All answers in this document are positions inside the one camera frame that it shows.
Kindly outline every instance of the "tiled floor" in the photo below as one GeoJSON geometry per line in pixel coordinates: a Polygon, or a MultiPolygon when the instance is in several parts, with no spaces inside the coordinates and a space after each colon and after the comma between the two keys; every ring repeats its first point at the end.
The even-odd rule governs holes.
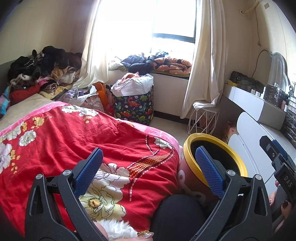
{"type": "Polygon", "coordinates": [[[171,134],[173,137],[177,139],[179,145],[181,146],[183,146],[185,140],[188,137],[187,125],[182,123],[154,117],[149,126],[171,134]]]}

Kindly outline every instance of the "stool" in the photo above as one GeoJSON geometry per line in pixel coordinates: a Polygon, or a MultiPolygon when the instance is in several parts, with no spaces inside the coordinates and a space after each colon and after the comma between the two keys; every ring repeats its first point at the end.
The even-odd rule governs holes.
{"type": "Polygon", "coordinates": [[[202,131],[200,133],[206,133],[211,135],[216,127],[218,117],[219,117],[219,108],[216,107],[200,107],[203,104],[210,104],[209,102],[194,102],[193,104],[193,110],[191,112],[189,123],[187,127],[188,135],[190,135],[190,132],[195,127],[195,132],[197,133],[197,129],[201,129],[202,131]],[[199,118],[197,118],[197,113],[200,111],[201,115],[199,118]],[[193,116],[195,112],[195,123],[191,126],[191,121],[194,122],[193,116]],[[205,125],[197,126],[199,121],[202,117],[205,117],[205,125]]]}

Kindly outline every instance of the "bed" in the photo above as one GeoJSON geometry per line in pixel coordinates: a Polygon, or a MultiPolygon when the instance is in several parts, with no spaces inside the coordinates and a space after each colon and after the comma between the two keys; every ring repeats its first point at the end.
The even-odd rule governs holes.
{"type": "MultiPolygon", "coordinates": [[[[160,202],[178,193],[182,149],[171,135],[36,94],[0,120],[0,206],[21,235],[35,176],[72,169],[96,147],[103,151],[103,164],[79,198],[90,218],[129,221],[143,231],[160,202]]],[[[61,199],[56,200],[74,230],[61,199]]]]}

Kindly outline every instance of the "trash can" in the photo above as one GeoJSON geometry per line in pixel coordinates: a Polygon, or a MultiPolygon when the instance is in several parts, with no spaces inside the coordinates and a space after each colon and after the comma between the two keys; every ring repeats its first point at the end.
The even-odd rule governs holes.
{"type": "Polygon", "coordinates": [[[242,159],[226,143],[207,134],[190,135],[183,146],[184,159],[180,161],[177,180],[182,193],[194,197],[202,205],[207,205],[218,200],[218,197],[212,193],[195,161],[195,152],[200,146],[204,146],[211,157],[220,161],[226,170],[232,169],[243,177],[247,177],[248,174],[242,159]]]}
{"type": "Polygon", "coordinates": [[[143,95],[116,97],[112,93],[115,118],[149,125],[154,116],[154,85],[143,95]]]}

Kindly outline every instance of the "yellow trash can rim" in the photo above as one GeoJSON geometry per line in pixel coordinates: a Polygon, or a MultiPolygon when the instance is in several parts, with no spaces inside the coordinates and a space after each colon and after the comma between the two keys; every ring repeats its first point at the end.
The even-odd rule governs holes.
{"type": "Polygon", "coordinates": [[[202,174],[202,171],[201,171],[200,167],[196,163],[195,158],[193,157],[193,155],[191,153],[190,145],[194,141],[208,141],[208,142],[211,142],[211,143],[216,144],[217,146],[221,147],[235,161],[235,163],[238,166],[238,169],[240,171],[240,176],[242,176],[242,177],[247,177],[248,176],[248,172],[247,172],[246,166],[244,165],[244,162],[242,161],[242,159],[225,142],[219,140],[218,138],[216,138],[214,136],[210,136],[208,134],[194,133],[194,134],[191,134],[187,138],[187,140],[185,141],[185,143],[183,145],[184,158],[185,158],[188,166],[192,170],[192,172],[195,174],[195,176],[198,177],[206,186],[209,187],[209,184],[207,183],[204,175],[202,174]]]}

